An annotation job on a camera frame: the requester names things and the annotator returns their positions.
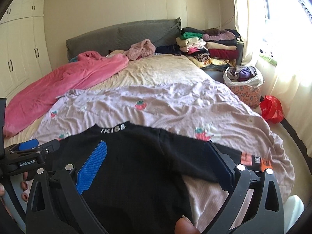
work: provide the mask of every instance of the wardrobe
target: wardrobe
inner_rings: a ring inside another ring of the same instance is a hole
[[[14,0],[0,21],[0,97],[7,102],[52,71],[43,4],[44,0]]]

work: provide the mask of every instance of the dark red folded cloth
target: dark red folded cloth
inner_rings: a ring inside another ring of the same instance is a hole
[[[238,58],[239,52],[238,50],[223,50],[223,49],[209,49],[210,57],[226,59],[226,60],[234,60]]]

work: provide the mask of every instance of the red plastic bag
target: red plastic bag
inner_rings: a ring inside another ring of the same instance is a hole
[[[282,105],[276,97],[265,96],[264,100],[260,103],[260,108],[262,111],[261,116],[266,121],[276,124],[284,119]]]

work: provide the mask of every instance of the metal bolt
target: metal bolt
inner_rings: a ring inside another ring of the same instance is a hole
[[[38,169],[38,170],[37,170],[37,173],[38,173],[38,174],[42,174],[42,173],[43,173],[43,168]]]
[[[66,169],[67,171],[70,171],[70,170],[72,170],[73,168],[74,168],[74,166],[73,166],[71,163],[65,166],[65,169]]]
[[[273,174],[273,170],[272,170],[271,168],[267,168],[267,169],[266,169],[266,173],[267,173],[267,174]]]
[[[242,164],[238,164],[237,165],[237,169],[240,170],[240,171],[244,171],[246,169],[246,167]]]

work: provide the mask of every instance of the gray headboard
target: gray headboard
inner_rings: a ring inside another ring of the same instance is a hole
[[[128,50],[134,43],[150,39],[156,46],[176,43],[181,32],[181,19],[146,20],[108,26],[66,40],[68,60],[85,51],[102,56],[109,50]]]

